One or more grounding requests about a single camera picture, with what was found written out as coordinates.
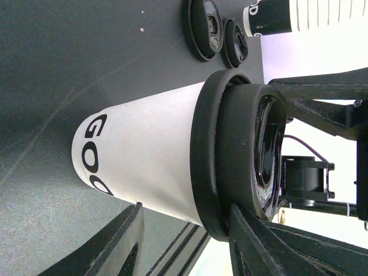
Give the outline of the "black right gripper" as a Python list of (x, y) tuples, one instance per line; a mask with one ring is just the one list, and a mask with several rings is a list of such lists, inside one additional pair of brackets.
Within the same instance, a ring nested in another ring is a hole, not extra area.
[(356, 212), (367, 221), (367, 68), (269, 81), (288, 115), (327, 134), (356, 142)]

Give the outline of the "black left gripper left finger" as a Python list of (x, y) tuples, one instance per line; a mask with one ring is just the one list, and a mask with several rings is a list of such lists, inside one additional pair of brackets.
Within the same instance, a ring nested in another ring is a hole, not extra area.
[(138, 202), (40, 275), (138, 275), (143, 236), (143, 206)]

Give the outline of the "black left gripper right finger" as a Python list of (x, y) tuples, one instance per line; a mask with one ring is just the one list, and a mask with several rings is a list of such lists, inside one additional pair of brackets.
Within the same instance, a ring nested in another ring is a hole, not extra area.
[(232, 204), (234, 275), (367, 275), (367, 249), (258, 219)]

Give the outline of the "white paper cup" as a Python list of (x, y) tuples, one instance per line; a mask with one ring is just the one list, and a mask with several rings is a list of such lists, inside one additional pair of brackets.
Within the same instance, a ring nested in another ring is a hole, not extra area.
[(78, 127), (74, 169), (90, 187), (194, 224), (190, 137), (202, 83), (108, 107)]

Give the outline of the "single black cup lid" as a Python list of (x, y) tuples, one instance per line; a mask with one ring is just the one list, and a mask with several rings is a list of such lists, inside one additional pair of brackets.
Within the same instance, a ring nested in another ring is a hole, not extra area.
[(200, 221), (212, 238), (228, 240), (233, 204), (273, 218), (286, 119), (280, 92), (238, 69), (205, 81), (191, 127), (190, 174)]

